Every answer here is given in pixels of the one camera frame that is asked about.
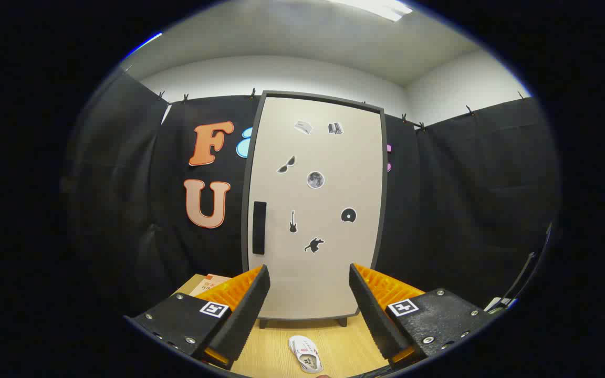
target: black handle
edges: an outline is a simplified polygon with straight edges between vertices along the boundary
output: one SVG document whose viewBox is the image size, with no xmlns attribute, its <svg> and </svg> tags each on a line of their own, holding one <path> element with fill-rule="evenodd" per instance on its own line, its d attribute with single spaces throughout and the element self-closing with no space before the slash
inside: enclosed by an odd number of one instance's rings
<svg viewBox="0 0 605 378">
<path fill-rule="evenodd" d="M 252 229 L 252 253 L 265 254 L 265 212 L 267 203 L 254 201 L 254 227 Z"/>
</svg>

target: ceiling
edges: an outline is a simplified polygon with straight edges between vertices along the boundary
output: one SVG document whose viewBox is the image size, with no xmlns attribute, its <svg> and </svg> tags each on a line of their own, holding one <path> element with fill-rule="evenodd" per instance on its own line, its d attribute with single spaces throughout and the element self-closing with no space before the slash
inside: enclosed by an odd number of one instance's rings
<svg viewBox="0 0 605 378">
<path fill-rule="evenodd" d="M 280 55 L 350 67 L 406 86 L 480 49 L 421 10 L 392 22 L 325 0 L 233 0 L 162 32 L 120 66 L 144 79 L 200 60 Z"/>
</svg>

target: white wall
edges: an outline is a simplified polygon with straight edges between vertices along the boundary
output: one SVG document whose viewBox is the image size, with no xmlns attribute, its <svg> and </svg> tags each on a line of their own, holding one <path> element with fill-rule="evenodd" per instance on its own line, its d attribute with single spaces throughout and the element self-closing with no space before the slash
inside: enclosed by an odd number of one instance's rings
<svg viewBox="0 0 605 378">
<path fill-rule="evenodd" d="M 424 126 L 531 96 L 506 67 L 480 50 L 433 69 L 406 86 L 410 96 L 408 119 Z"/>
<path fill-rule="evenodd" d="M 249 56 L 204 60 L 151 75 L 141 82 L 174 102 L 188 98 L 249 95 L 264 90 L 297 91 L 365 101 L 400 117 L 409 113 L 405 89 L 355 69 L 318 60 Z"/>
</svg>

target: cabinet door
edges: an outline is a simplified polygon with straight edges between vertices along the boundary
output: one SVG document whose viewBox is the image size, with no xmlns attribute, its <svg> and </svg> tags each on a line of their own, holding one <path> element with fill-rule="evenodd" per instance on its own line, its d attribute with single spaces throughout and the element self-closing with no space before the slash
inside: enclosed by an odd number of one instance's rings
<svg viewBox="0 0 605 378">
<path fill-rule="evenodd" d="M 352 316 L 358 306 L 349 265 L 373 266 L 381 235 L 383 112 L 301 98 L 263 101 L 245 196 L 247 266 L 266 264 L 271 281 L 259 316 Z"/>
</svg>

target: moon sticker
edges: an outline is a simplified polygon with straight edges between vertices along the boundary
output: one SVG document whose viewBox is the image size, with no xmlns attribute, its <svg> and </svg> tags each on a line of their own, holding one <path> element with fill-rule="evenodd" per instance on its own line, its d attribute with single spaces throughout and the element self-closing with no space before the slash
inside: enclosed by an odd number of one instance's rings
<svg viewBox="0 0 605 378">
<path fill-rule="evenodd" d="M 311 187 L 312 189 L 319 189 L 320 187 L 324 186 L 325 182 L 326 179 L 321 172 L 314 171 L 307 175 L 307 186 Z"/>
</svg>

